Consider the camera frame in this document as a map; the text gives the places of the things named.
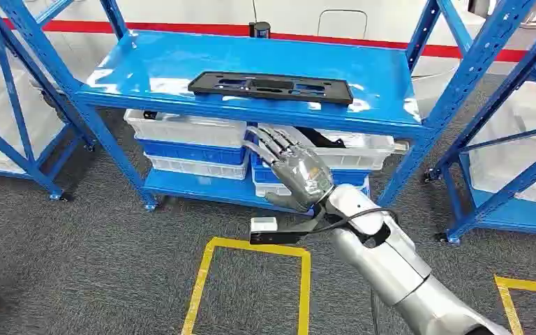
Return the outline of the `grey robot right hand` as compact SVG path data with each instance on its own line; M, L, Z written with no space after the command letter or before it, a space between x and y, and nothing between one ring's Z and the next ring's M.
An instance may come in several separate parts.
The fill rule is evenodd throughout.
M266 192L268 202L304 213L332 192L332 174L313 150L279 129L247 126L246 131L264 146L248 140L243 145L255 152L291 192L290 195Z

